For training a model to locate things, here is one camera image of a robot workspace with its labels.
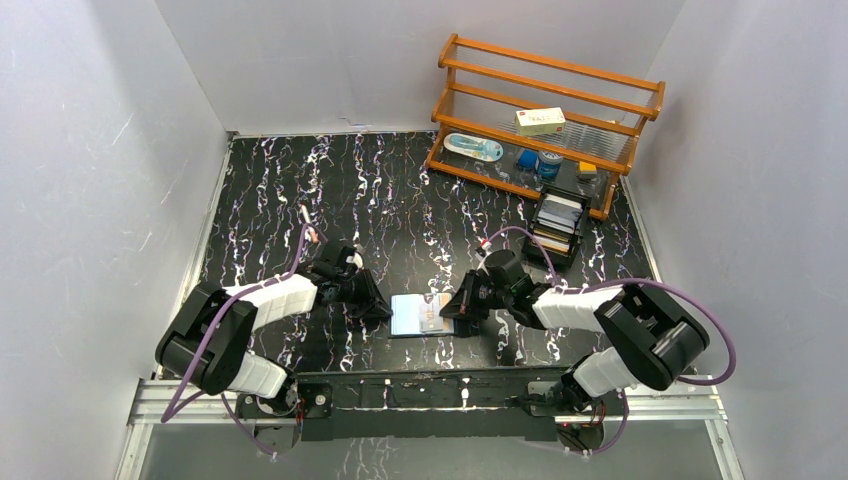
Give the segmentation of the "black leather card holder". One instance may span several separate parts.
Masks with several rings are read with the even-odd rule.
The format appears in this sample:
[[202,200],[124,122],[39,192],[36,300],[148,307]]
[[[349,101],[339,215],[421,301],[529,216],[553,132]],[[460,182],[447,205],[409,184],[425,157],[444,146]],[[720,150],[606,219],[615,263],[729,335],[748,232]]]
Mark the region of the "black leather card holder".
[[451,293],[393,295],[389,320],[391,338],[447,336],[457,333],[455,321],[440,315]]

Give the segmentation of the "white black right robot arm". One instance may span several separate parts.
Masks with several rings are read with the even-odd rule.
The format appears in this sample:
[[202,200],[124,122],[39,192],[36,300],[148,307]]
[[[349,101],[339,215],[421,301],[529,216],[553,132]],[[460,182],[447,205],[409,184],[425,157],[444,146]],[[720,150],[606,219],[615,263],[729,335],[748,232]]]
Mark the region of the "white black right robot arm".
[[566,293],[534,281],[517,256],[498,250],[468,271],[441,308],[444,318],[479,322],[505,310],[526,327],[600,332],[610,345],[588,354],[548,386],[528,385],[511,404],[590,413],[603,396],[642,384],[667,389],[710,344],[704,327],[664,289],[645,281]]

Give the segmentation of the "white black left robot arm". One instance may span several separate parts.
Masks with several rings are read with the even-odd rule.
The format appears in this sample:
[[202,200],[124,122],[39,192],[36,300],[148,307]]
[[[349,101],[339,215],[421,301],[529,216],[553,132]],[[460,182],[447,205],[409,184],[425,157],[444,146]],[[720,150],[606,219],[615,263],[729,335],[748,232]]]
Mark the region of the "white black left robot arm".
[[244,286],[200,283],[189,293],[154,353],[165,370],[206,395],[246,394],[275,416],[301,406],[294,372],[251,352],[255,331],[288,316],[340,304],[352,317],[391,316],[371,272],[355,247],[325,244],[292,271]]

